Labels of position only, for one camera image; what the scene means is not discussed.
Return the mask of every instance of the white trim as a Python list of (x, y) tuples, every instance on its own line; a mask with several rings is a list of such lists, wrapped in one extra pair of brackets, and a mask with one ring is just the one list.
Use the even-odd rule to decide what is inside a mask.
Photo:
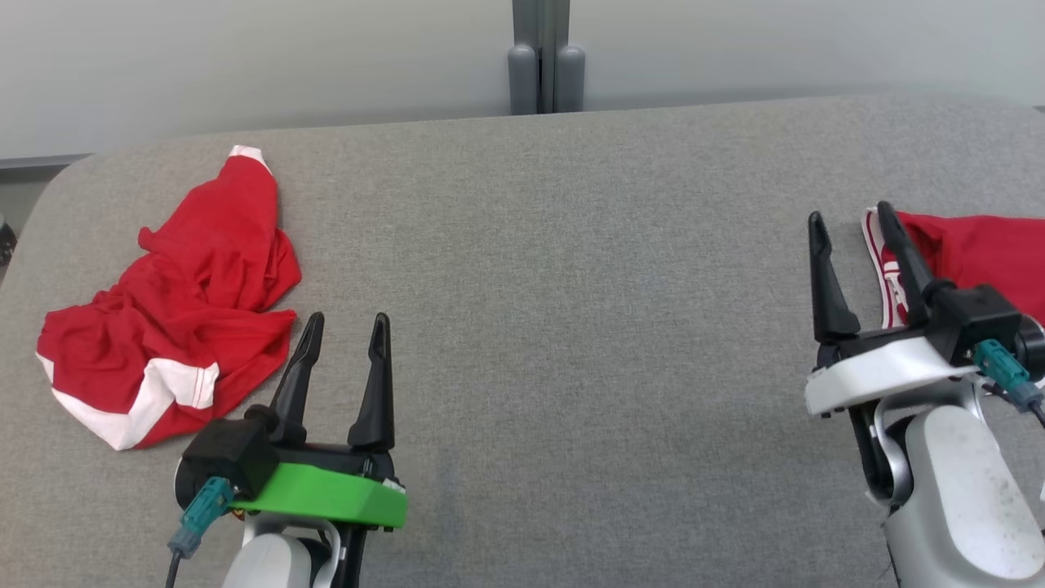
[(882, 263), (879, 257), (882, 252), (876, 244), (885, 246), (885, 237), (882, 236), (882, 229), (878, 226), (878, 207), (872, 206), (863, 212), (863, 219), (860, 222), (860, 230), (863, 232), (863, 241), (867, 244), (867, 253), (870, 254), (870, 261), (875, 264), (875, 273), (878, 275), (878, 289), (882, 296), (882, 329), (889, 329), (889, 300), (888, 285), (885, 283), (885, 275), (882, 273)]
[(145, 364), (141, 386), (131, 410), (126, 415), (118, 415), (98, 410), (54, 389), (54, 362), (40, 354), (37, 358), (44, 366), (47, 379), (51, 382), (51, 394), (59, 403), (116, 450), (130, 449), (141, 443), (173, 403), (196, 409), (212, 406), (214, 383), (219, 374), (217, 363), (200, 369), (169, 359), (152, 359)]
[(260, 161), (261, 165), (264, 165), (264, 168), (269, 169), (269, 164), (265, 163), (264, 158), (261, 157), (261, 149), (257, 147), (249, 147), (247, 145), (236, 145), (232, 147), (232, 152), (229, 154), (229, 157), (235, 157), (237, 155), (241, 155), (243, 157), (250, 157), (251, 159)]

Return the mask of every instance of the gray fabric surface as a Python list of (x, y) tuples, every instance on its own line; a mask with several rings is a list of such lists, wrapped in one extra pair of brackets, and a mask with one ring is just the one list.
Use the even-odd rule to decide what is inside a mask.
[[(403, 531), (368, 542), (364, 586), (892, 585), (847, 420), (804, 413), (806, 217), (823, 211), (875, 327), (864, 206), (1045, 215), (1045, 118), (983, 98), (235, 133), (91, 157), (47, 189), (0, 286), (4, 586), (162, 585), (187, 440), (112, 451), (32, 354), (44, 313), (109, 286), (139, 227), (235, 143), (281, 185), (304, 280), (280, 307), (326, 313), (310, 439), (344, 440), (373, 315), (392, 317), (412, 503)], [(1045, 520), (1042, 432), (988, 411)], [(178, 586), (219, 585), (238, 531), (220, 521)]]

